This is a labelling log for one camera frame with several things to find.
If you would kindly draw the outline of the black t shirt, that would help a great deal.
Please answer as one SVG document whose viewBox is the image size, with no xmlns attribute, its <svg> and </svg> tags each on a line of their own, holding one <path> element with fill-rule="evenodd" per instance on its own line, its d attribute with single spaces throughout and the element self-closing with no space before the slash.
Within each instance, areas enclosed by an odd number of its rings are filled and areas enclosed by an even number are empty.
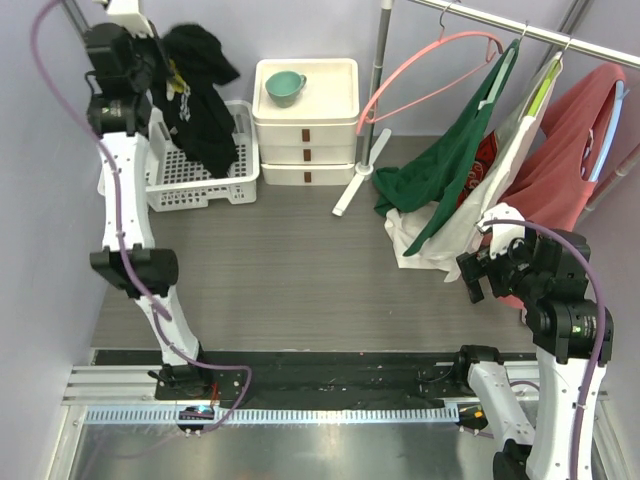
<svg viewBox="0 0 640 480">
<path fill-rule="evenodd" d="M 238 160 L 235 121 L 216 90 L 240 77 L 221 42 L 195 23 L 172 27 L 163 37 L 172 76 L 151 89 L 173 144 L 186 159 L 216 178 L 226 178 Z"/>
</svg>

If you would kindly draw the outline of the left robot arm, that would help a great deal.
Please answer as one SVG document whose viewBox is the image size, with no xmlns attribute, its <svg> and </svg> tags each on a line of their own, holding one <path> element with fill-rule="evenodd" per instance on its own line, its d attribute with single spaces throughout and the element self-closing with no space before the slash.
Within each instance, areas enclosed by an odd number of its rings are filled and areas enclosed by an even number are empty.
<svg viewBox="0 0 640 480">
<path fill-rule="evenodd" d="M 152 155 L 150 87 L 170 70 L 153 29 L 135 35 L 101 23 L 84 35 L 92 71 L 87 120 L 102 160 L 105 227 L 92 269 L 144 313 L 161 348 L 161 366 L 149 373 L 161 398 L 200 399 L 213 387 L 200 342 L 177 297 L 178 259 L 155 243 L 146 199 L 146 161 Z"/>
</svg>

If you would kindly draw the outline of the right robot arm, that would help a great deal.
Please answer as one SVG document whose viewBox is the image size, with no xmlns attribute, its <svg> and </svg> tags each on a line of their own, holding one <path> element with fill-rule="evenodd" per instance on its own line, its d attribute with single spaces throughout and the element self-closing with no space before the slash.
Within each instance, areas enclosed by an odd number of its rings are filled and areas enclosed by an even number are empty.
<svg viewBox="0 0 640 480">
<path fill-rule="evenodd" d="M 531 228 L 501 253 L 483 247 L 458 256 L 472 302 L 484 298 L 481 278 L 495 297 L 524 305 L 539 369 L 534 423 L 516 398 L 499 350 L 464 345 L 451 380 L 457 391 L 479 399 L 497 447 L 496 479 L 590 479 L 595 405 L 612 356 L 613 319 L 586 291 L 591 249 L 576 233 Z"/>
</svg>

